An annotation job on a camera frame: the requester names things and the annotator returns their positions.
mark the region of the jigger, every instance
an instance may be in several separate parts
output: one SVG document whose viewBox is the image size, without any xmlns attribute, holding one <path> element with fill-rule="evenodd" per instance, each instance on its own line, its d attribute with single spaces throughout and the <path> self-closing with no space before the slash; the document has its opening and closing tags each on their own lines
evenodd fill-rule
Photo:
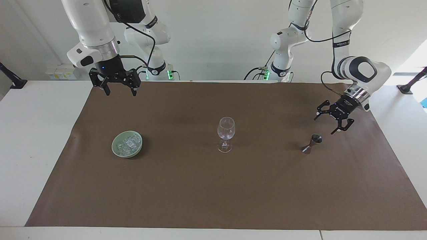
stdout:
<svg viewBox="0 0 427 240">
<path fill-rule="evenodd" d="M 307 146 L 304 146 L 302 148 L 302 153 L 304 153 L 304 154 L 310 154 L 311 147 L 313 147 L 314 145 L 317 145 L 317 144 L 319 144 L 321 142 L 322 142 L 322 137 L 319 136 L 318 134 L 313 134 L 311 136 L 310 144 L 308 144 Z"/>
</svg>

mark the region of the black clamp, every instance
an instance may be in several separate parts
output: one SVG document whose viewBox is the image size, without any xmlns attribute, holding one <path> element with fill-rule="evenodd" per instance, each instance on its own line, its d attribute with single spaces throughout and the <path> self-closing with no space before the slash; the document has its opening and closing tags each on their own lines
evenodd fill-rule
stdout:
<svg viewBox="0 0 427 240">
<path fill-rule="evenodd" d="M 166 69 L 166 62 L 164 61 L 163 64 L 158 68 L 152 68 L 147 66 L 147 69 L 151 72 L 152 75 L 158 76 L 161 72 L 163 72 L 163 70 Z"/>
<path fill-rule="evenodd" d="M 277 74 L 277 76 L 284 77 L 289 72 L 290 68 L 282 70 L 282 69 L 275 67 L 274 64 L 271 63 L 271 70 L 273 70 L 273 72 L 275 72 Z"/>
<path fill-rule="evenodd" d="M 12 81 L 13 85 L 10 86 L 10 89 L 22 89 L 25 86 L 25 84 L 28 82 L 28 80 L 21 79 L 20 77 L 18 77 L 15 73 L 9 70 L 1 62 L 0 62 L 0 71 L 2 71 Z"/>
<path fill-rule="evenodd" d="M 294 27 L 296 27 L 298 30 L 300 30 L 300 31 L 306 31 L 307 29 L 308 29 L 308 25 L 310 24 L 310 22 L 309 21 L 307 21 L 306 22 L 307 24 L 305 24 L 305 26 L 304 27 L 302 27 L 302 26 L 298 26 L 298 25 L 296 25 L 295 23 L 291 23 Z"/>
<path fill-rule="evenodd" d="M 329 106 L 329 109 L 322 110 L 322 108 L 325 106 Z M 339 101 L 334 103 L 333 105 L 330 105 L 329 100 L 326 100 L 317 107 L 317 116 L 314 118 L 314 120 L 317 120 L 322 114 L 329 114 L 335 120 L 337 120 L 338 127 L 330 133 L 332 135 L 339 131 L 347 131 L 350 128 L 350 126 L 354 123 L 354 119 L 348 118 L 348 116 L 353 110 L 348 111 L 348 108 L 342 108 L 342 106 L 340 106 L 339 104 Z M 347 119 L 347 125 L 343 127 L 342 121 L 344 119 Z"/>
<path fill-rule="evenodd" d="M 136 96 L 137 88 L 141 85 L 141 80 L 136 69 L 126 71 L 124 74 L 117 73 L 114 75 L 104 75 L 99 73 L 96 68 L 92 68 L 89 71 L 89 77 L 91 78 L 94 87 L 103 89 L 107 96 L 111 93 L 110 88 L 107 85 L 109 82 L 120 82 L 123 85 L 130 87 L 133 96 Z"/>
</svg>

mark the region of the green ceramic bowl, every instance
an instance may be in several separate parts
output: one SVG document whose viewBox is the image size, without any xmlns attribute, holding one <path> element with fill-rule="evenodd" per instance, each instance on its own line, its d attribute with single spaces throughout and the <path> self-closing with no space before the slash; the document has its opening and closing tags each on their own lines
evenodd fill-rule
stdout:
<svg viewBox="0 0 427 240">
<path fill-rule="evenodd" d="M 139 146 L 139 148 L 134 153 L 127 155 L 127 156 L 120 156 L 117 144 L 122 143 L 124 139 L 132 136 L 133 134 L 136 134 L 138 137 L 141 138 L 141 145 Z M 143 144 L 143 139 L 139 133 L 137 133 L 135 131 L 126 131 L 126 132 L 120 133 L 119 135 L 117 135 L 117 137 L 115 137 L 115 139 L 113 140 L 113 143 L 111 144 L 111 150 L 113 150 L 113 153 L 118 157 L 131 158 L 131 157 L 134 157 L 135 155 L 137 155 L 139 153 L 139 151 L 142 148 L 142 144 Z"/>
</svg>

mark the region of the white table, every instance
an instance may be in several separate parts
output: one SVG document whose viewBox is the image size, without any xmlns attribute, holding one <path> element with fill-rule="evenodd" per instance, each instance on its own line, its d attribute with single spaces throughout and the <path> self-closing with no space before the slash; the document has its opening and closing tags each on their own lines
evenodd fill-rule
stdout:
<svg viewBox="0 0 427 240">
<path fill-rule="evenodd" d="M 0 101 L 0 240 L 9 239 L 427 239 L 427 231 L 264 231 L 161 228 L 25 228 L 92 89 L 87 81 L 30 81 Z M 427 114 L 384 86 L 371 98 L 382 131 L 427 202 Z"/>
</svg>

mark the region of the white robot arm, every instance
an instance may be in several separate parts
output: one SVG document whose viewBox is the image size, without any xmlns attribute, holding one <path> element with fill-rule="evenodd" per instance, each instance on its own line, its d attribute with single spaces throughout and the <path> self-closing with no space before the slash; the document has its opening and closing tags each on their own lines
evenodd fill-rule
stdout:
<svg viewBox="0 0 427 240">
<path fill-rule="evenodd" d="M 331 133 L 346 131 L 354 120 L 348 118 L 356 108 L 369 111 L 370 96 L 389 79 L 392 70 L 382 62 L 371 61 L 363 56 L 349 55 L 348 46 L 353 27 L 360 21 L 363 13 L 363 0 L 330 0 L 333 17 L 333 55 L 332 73 L 338 79 L 349 79 L 353 84 L 344 91 L 341 98 L 329 106 L 326 100 L 317 107 L 316 120 L 322 114 L 329 114 L 338 121 L 338 127 Z M 342 121 L 347 119 L 346 126 Z"/>
<path fill-rule="evenodd" d="M 276 51 L 274 61 L 269 64 L 269 79 L 283 80 L 289 74 L 293 55 L 291 48 L 307 42 L 310 37 L 308 22 L 317 0 L 292 0 L 289 8 L 291 25 L 273 34 L 270 43 Z M 349 54 L 348 46 L 353 27 L 360 21 L 363 13 L 363 0 L 330 0 L 333 17 L 333 54 L 332 73 L 338 79 L 349 79 L 353 84 L 333 105 L 323 102 L 317 109 L 317 117 L 329 114 L 338 121 L 338 127 L 332 132 L 346 131 L 354 122 L 348 119 L 357 107 L 369 111 L 369 97 L 377 91 L 391 76 L 389 66 L 374 62 L 367 57 Z"/>
<path fill-rule="evenodd" d="M 172 80 L 172 66 L 164 60 L 160 48 L 154 47 L 153 49 L 154 44 L 157 46 L 170 41 L 169 29 L 153 14 L 149 0 L 142 0 L 142 6 L 145 17 L 141 23 L 133 25 L 133 27 L 153 37 L 155 43 L 151 38 L 131 28 L 125 30 L 125 39 L 130 45 L 138 48 L 143 55 L 143 59 L 148 62 L 147 76 L 149 80 Z"/>
<path fill-rule="evenodd" d="M 92 63 L 89 76 L 94 87 L 100 87 L 110 94 L 108 82 L 120 82 L 130 87 L 132 94 L 140 86 L 140 78 L 136 69 L 126 71 L 119 56 L 118 42 L 110 27 L 106 7 L 118 22 L 137 23 L 134 27 L 143 34 L 156 40 L 157 44 L 169 42 L 167 27 L 157 20 L 149 8 L 149 0 L 62 0 L 65 12 L 73 28 L 78 32 L 80 42 L 67 56 L 77 67 L 85 67 Z M 169 65 L 163 60 L 159 48 L 150 37 L 129 28 L 126 39 L 130 44 L 142 49 L 149 73 L 153 79 L 173 79 L 172 71 L 164 70 Z"/>
<path fill-rule="evenodd" d="M 288 18 L 291 24 L 288 28 L 274 33 L 270 38 L 270 44 L 275 50 L 274 61 L 268 63 L 268 80 L 281 81 L 289 75 L 293 61 L 292 47 L 301 45 L 308 41 L 304 34 L 311 36 L 306 22 L 310 19 L 315 0 L 291 1 Z"/>
</svg>

